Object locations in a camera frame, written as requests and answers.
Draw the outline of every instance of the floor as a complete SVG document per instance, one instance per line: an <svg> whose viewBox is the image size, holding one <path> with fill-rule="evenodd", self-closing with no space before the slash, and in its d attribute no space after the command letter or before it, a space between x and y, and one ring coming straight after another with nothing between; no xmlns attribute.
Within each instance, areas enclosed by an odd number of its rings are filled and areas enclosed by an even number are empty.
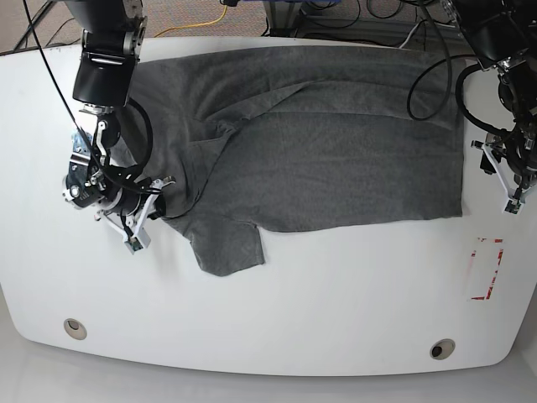
<svg viewBox="0 0 537 403"><path fill-rule="evenodd" d="M27 0L30 13L34 15L44 0ZM371 19L367 0L341 0L334 8L323 12L326 16L336 19L353 20L359 11L360 19ZM391 14L399 6L399 0L368 0L374 13ZM149 16L148 37L171 26L194 24L211 21L222 13L218 0L144 0L145 13ZM440 5L430 8L433 16L446 21ZM46 44L54 32L71 17L63 2L57 3L39 25L37 32L42 44ZM414 7L404 5L401 12L394 18L398 21L413 22L416 19ZM265 12L260 1L241 1L236 8L230 8L226 17L218 24L196 28L182 29L169 33L170 36L259 36L265 30ZM23 10L22 0L0 1L0 52L11 50L23 34L28 23ZM69 44L80 38L81 28L75 20L69 21L54 37L51 44Z"/></svg>

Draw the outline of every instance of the wrinkled cloth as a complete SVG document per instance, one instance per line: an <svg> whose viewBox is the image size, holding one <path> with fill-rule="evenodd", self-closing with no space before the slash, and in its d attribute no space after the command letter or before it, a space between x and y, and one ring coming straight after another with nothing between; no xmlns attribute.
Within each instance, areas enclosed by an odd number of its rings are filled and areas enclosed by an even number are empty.
<svg viewBox="0 0 537 403"><path fill-rule="evenodd" d="M154 127L144 174L177 180L165 191L165 221L190 240L202 270L229 275L264 263L258 227L460 216L463 125L454 97L427 122L406 112L410 86L436 61L393 49L290 46L140 64L131 96ZM445 70L432 71L414 93L414 113L438 105L445 85ZM129 108L122 123L141 160L143 124Z"/></svg>

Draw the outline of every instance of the circular hole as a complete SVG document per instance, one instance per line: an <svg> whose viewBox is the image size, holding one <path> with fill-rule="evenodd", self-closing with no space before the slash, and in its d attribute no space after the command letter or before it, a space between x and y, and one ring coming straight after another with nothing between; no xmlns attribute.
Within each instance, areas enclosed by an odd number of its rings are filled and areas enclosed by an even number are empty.
<svg viewBox="0 0 537 403"><path fill-rule="evenodd" d="M86 328L76 319L66 319L64 329L75 340L84 340L87 336Z"/></svg>
<svg viewBox="0 0 537 403"><path fill-rule="evenodd" d="M440 340L438 343L435 343L433 347L430 348L430 356L433 359L447 359L455 350L455 342L446 338Z"/></svg>
<svg viewBox="0 0 537 403"><path fill-rule="evenodd" d="M434 346L432 351L430 352L430 355L432 355L434 359L440 356L440 354L442 354L442 347L439 346Z"/></svg>
<svg viewBox="0 0 537 403"><path fill-rule="evenodd" d="M69 325L69 327L73 330L78 330L80 329L80 326L78 325L77 322L75 321L67 321L67 324Z"/></svg>

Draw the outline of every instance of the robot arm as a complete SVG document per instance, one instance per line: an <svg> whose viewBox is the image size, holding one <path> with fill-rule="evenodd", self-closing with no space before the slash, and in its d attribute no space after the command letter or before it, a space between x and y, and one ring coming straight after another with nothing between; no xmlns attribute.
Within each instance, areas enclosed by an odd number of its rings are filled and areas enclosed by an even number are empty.
<svg viewBox="0 0 537 403"><path fill-rule="evenodd" d="M498 71L498 95L513 113L512 131L495 128L472 116L464 105L462 84L479 65L466 68L456 84L457 104L473 124L488 132L481 168L498 178L507 196L505 212L516 214L537 185L537 2L534 0L442 0L479 59L481 69ZM516 189L508 184L500 161L514 173Z"/></svg>
<svg viewBox="0 0 537 403"><path fill-rule="evenodd" d="M164 215L161 191L173 183L172 178L136 182L153 148L149 116L128 97L147 18L141 0L66 1L66 5L84 29L73 91L84 106L81 130L73 133L64 197L78 208L98 205L96 219L104 218L135 252L149 246L143 224L147 217ZM145 122L147 149L141 162L123 168L111 165L110 150L121 137L117 110L127 106Z"/></svg>

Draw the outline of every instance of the white table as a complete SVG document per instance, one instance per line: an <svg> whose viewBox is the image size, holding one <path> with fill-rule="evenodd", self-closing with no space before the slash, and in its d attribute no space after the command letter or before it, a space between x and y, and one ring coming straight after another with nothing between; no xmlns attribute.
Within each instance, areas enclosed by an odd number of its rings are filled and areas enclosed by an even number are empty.
<svg viewBox="0 0 537 403"><path fill-rule="evenodd" d="M149 39L142 59L282 44L334 43ZM80 49L46 54L70 99ZM479 170L481 153L470 149L471 139L484 138L472 125L464 217L262 230L267 264L218 278L199 270L188 242L161 221L147 226L150 248L132 256L113 230L93 221L93 209L62 200L73 128L36 52L2 57L0 88L0 283L23 337L143 363L280 375L460 369L495 364L511 349L537 283L537 196L518 216L501 213L499 182ZM507 126L512 118L496 93L493 72L474 75L467 104ZM499 247L491 298L472 300L486 292ZM480 259L470 266L475 249ZM70 317L86 326L86 340L65 333ZM432 359L430 348L444 338L456 342L455 352Z"/></svg>

